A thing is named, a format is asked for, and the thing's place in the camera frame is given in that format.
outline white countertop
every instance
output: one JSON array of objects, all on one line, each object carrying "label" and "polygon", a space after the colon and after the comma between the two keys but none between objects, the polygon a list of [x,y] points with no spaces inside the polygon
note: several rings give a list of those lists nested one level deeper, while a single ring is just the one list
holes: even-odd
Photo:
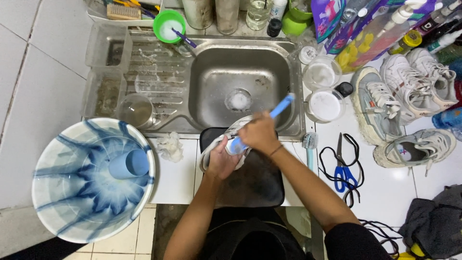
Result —
[{"label": "white countertop", "polygon": [[[245,21],[239,21],[237,35],[247,36],[265,36],[266,30],[254,32],[247,28]],[[187,26],[189,34],[219,34],[214,28],[209,27],[206,30],[195,30]],[[380,68],[382,59],[368,63],[368,66]],[[350,81],[352,74],[344,75],[343,81]],[[304,97],[310,91],[304,88]],[[445,185],[462,183],[462,174],[455,169],[462,168],[462,145],[459,143],[452,154],[444,161],[435,163],[429,171],[428,177],[425,177],[425,166],[408,168],[387,169],[378,166],[373,157],[372,151],[375,148],[370,146],[361,136],[359,125],[351,105],[350,98],[346,98],[346,112],[342,118],[328,124],[318,124],[310,121],[305,116],[307,132],[316,131],[319,136],[317,153],[326,146],[337,146],[339,133],[350,134],[359,144],[359,161],[361,162],[365,181],[359,188],[361,194],[361,203],[356,200],[352,210],[360,219],[374,220],[383,222],[391,227],[400,227],[406,218],[406,213],[413,198],[432,199],[440,193]],[[412,122],[405,127],[408,134],[414,133],[420,129],[433,128],[431,118],[421,118]],[[198,140],[181,139],[184,148],[184,159],[179,163],[166,161],[160,156],[156,158],[157,173],[156,187],[151,196],[151,203],[161,204],[189,204],[199,187],[202,179],[202,172],[197,166],[197,160],[200,157]],[[306,163],[306,150],[302,148],[300,142],[283,142],[284,146],[300,161]],[[353,147],[347,142],[343,145],[343,157],[346,162],[350,162],[353,157]],[[330,152],[323,155],[326,170],[333,175],[336,160]],[[334,183],[329,181],[324,174],[317,171],[318,160],[315,160],[315,173],[321,174],[320,177],[330,187],[334,189]],[[358,179],[357,166],[350,167],[352,174]],[[302,206],[290,184],[283,177],[286,198],[283,206]]]}]

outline blue plastic cup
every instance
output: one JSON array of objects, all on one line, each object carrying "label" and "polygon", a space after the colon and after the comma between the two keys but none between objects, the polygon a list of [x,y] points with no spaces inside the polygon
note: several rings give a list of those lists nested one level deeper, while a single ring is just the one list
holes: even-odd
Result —
[{"label": "blue plastic cup", "polygon": [[148,171],[149,162],[142,149],[131,150],[109,162],[109,173],[119,180],[140,177]]}]

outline sink drain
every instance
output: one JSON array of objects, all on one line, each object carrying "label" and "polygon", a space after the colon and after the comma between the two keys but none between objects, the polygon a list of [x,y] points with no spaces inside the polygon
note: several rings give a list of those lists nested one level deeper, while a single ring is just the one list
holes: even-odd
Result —
[{"label": "sink drain", "polygon": [[226,95],[225,106],[232,112],[241,113],[247,111],[252,105],[250,93],[241,88],[235,88]]}]

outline scissors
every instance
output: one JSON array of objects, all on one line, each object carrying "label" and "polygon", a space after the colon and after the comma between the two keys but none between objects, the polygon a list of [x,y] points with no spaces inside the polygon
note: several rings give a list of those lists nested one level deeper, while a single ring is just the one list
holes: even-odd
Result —
[{"label": "scissors", "polygon": [[[337,159],[337,167],[335,167],[334,177],[340,178],[340,179],[350,183],[349,186],[351,188],[357,187],[358,186],[357,180],[351,174],[350,169],[347,166],[345,166],[347,164],[345,163],[345,161],[342,158],[342,140],[343,140],[343,135],[342,135],[342,133],[340,133],[339,141],[337,143],[337,158],[338,159]],[[335,189],[338,192],[344,192],[346,185],[347,184],[345,184],[343,181],[339,181],[339,180],[335,181]]]}]

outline hand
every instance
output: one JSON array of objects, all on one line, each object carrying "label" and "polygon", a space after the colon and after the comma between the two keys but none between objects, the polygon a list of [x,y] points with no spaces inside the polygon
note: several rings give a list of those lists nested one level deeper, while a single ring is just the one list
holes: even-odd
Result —
[{"label": "hand", "polygon": [[206,170],[206,174],[218,177],[220,180],[226,179],[234,171],[234,168],[242,157],[242,154],[229,155],[225,149],[227,143],[228,137],[225,136],[217,147],[210,151],[210,162]]},{"label": "hand", "polygon": [[276,137],[274,120],[268,111],[254,113],[254,119],[241,128],[238,134],[243,143],[268,156],[281,146]]}]

